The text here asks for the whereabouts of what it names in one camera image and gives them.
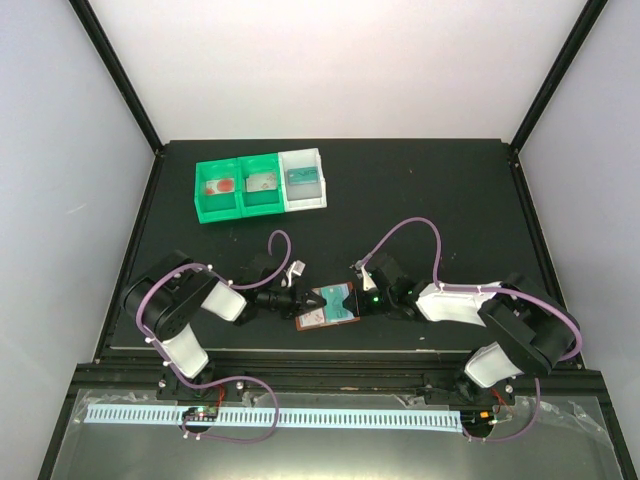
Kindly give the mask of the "brown leather card holder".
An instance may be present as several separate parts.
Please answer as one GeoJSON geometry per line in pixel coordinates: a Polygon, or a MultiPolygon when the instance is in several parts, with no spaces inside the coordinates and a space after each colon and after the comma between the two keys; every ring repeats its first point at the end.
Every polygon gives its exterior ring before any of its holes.
{"type": "Polygon", "coordinates": [[[338,326],[359,320],[359,317],[343,306],[343,301],[353,292],[350,282],[314,288],[313,292],[320,295],[326,301],[326,305],[298,316],[298,331],[338,326]]]}

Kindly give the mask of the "teal VIP card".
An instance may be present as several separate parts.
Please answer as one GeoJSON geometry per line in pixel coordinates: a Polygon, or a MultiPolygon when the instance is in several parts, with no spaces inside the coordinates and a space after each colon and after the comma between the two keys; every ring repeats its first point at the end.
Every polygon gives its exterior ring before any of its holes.
{"type": "Polygon", "coordinates": [[[326,301],[323,307],[325,323],[343,323],[356,319],[355,315],[343,306],[343,302],[349,297],[351,291],[350,283],[324,286],[316,290],[316,293],[326,301]]]}

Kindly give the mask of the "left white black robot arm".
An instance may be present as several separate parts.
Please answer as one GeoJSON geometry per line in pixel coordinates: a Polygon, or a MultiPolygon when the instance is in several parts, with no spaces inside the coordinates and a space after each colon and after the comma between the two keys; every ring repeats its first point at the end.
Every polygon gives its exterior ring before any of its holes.
{"type": "Polygon", "coordinates": [[[215,376],[205,368],[209,356],[190,325],[192,318],[206,311],[242,325],[261,310],[277,312],[284,319],[314,313],[327,301],[304,285],[300,279],[304,268],[301,261],[280,268],[273,256],[258,254],[236,285],[175,251],[130,282],[121,295],[121,306],[142,328],[145,341],[158,344],[165,362],[177,367],[181,389],[193,399],[202,399],[213,391],[215,376]]]}

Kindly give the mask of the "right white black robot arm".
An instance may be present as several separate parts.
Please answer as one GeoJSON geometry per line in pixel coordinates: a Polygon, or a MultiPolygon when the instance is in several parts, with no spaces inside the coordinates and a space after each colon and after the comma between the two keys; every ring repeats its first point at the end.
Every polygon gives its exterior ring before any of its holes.
{"type": "Polygon", "coordinates": [[[544,377],[581,349],[575,318],[521,274],[481,285],[416,281],[393,257],[380,254],[360,268],[359,278],[362,286],[342,302],[355,316],[455,322],[488,332],[490,342],[473,350],[452,380],[467,403],[511,377],[544,377]]]}

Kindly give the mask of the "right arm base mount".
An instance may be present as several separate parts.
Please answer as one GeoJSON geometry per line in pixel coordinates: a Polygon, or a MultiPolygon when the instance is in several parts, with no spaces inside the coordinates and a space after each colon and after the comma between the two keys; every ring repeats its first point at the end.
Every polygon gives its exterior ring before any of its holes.
{"type": "Polygon", "coordinates": [[[447,403],[461,406],[492,406],[497,397],[504,396],[509,405],[514,403],[511,379],[497,382],[492,387],[481,387],[462,370],[428,370],[422,375],[423,386],[418,387],[420,395],[432,403],[447,403]]]}

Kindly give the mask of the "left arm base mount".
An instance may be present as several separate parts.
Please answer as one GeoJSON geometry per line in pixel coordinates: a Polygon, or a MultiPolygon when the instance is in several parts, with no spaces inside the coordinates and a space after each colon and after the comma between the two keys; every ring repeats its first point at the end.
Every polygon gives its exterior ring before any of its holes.
{"type": "MultiPolygon", "coordinates": [[[[229,368],[226,365],[216,364],[206,367],[195,379],[189,382],[196,385],[209,384],[222,378],[235,374],[242,374],[243,370],[229,368]]],[[[181,382],[170,369],[162,369],[154,380],[156,398],[159,400],[175,400],[178,403],[204,402],[215,403],[219,399],[229,402],[237,402],[244,392],[245,382],[232,380],[222,385],[208,387],[206,389],[194,389],[181,382]]]]}

